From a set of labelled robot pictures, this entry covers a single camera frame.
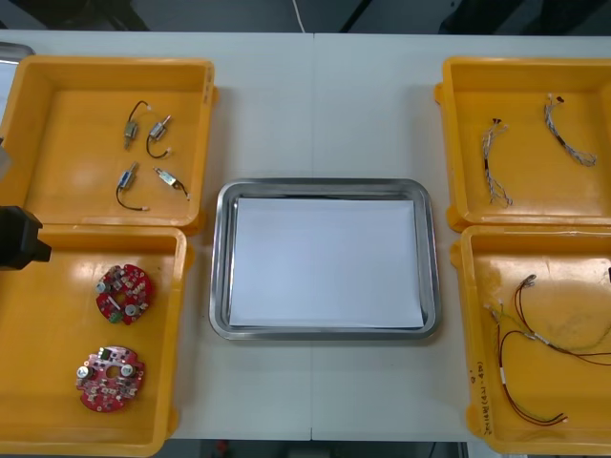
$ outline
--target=stainless steel tray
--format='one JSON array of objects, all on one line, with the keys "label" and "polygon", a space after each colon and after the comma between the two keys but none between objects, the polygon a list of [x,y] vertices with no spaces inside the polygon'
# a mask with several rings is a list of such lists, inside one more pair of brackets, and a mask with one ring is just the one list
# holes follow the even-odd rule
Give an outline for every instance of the stainless steel tray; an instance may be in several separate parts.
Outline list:
[{"label": "stainless steel tray", "polygon": [[[239,198],[341,198],[411,200],[414,204],[421,328],[233,326],[231,289]],[[429,193],[409,179],[264,178],[226,184],[219,193],[212,257],[210,322],[225,339],[257,340],[413,340],[439,325],[440,300]]]}]

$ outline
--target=red circuit board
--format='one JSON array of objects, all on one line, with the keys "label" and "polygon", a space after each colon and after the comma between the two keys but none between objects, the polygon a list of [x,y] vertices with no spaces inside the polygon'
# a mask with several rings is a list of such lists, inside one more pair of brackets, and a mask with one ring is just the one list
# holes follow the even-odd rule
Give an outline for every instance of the red circuit board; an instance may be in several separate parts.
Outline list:
[{"label": "red circuit board", "polygon": [[144,379],[144,363],[122,346],[105,346],[76,371],[81,402],[96,412],[114,412],[137,394]]},{"label": "red circuit board", "polygon": [[132,264],[115,265],[100,279],[97,308],[111,323],[135,322],[148,308],[153,283],[146,272]]}]

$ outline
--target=white paper sheet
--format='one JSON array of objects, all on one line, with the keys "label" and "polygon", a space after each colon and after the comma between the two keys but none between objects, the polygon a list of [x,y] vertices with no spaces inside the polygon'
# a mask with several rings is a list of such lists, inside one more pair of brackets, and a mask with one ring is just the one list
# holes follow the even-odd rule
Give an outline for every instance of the white paper sheet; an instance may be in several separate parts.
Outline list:
[{"label": "white paper sheet", "polygon": [[232,325],[421,327],[413,202],[241,198]]}]

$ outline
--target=yellow bin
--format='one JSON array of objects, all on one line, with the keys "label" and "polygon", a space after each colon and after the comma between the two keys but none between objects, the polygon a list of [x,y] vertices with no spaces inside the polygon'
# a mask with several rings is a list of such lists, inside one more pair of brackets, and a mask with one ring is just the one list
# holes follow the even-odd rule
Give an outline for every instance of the yellow bin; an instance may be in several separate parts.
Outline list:
[{"label": "yellow bin", "polygon": [[[566,142],[598,157],[576,162],[545,124],[548,94],[565,103],[553,119]],[[611,60],[452,57],[435,88],[441,105],[451,206],[448,222],[611,224]],[[490,152],[490,170],[514,204],[490,202],[482,138],[509,126]]]},{"label": "yellow bin", "polygon": [[[34,55],[18,66],[0,135],[12,165],[0,180],[0,205],[20,205],[43,223],[176,226],[200,229],[200,201],[215,99],[214,67],[196,59],[141,59]],[[129,113],[137,138],[123,149]],[[160,143],[173,153],[154,159],[146,137],[172,116]],[[139,163],[123,194],[136,212],[116,202],[121,174]],[[153,171],[177,177],[191,194],[172,189]]]},{"label": "yellow bin", "polygon": [[[175,228],[48,224],[49,263],[0,273],[0,453],[150,456],[177,426],[172,409],[187,242]],[[133,263],[155,286],[137,323],[110,324],[95,285]],[[136,398],[113,413],[81,404],[76,370],[101,346],[146,364]]]},{"label": "yellow bin", "polygon": [[[611,367],[513,332],[524,330],[516,288],[536,275],[521,292],[521,310],[534,332],[574,353],[611,351],[611,230],[473,226],[452,247],[451,261],[460,285],[471,432],[499,453],[611,454]],[[505,336],[501,374],[499,342]],[[611,364],[608,354],[586,359]],[[513,402],[529,415],[562,413],[566,422],[545,427],[520,417],[503,379]]]}]

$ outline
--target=white table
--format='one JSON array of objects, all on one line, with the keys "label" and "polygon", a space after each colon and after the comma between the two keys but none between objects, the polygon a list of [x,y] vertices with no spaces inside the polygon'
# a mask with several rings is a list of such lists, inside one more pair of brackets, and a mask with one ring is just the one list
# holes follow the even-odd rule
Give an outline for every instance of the white table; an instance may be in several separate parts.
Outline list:
[{"label": "white table", "polygon": [[204,205],[236,177],[408,177],[430,192],[443,323],[424,343],[229,342],[207,320],[212,220],[192,242],[174,437],[469,441],[456,239],[433,85],[456,54],[611,57],[611,38],[0,31],[38,53],[205,57]]}]

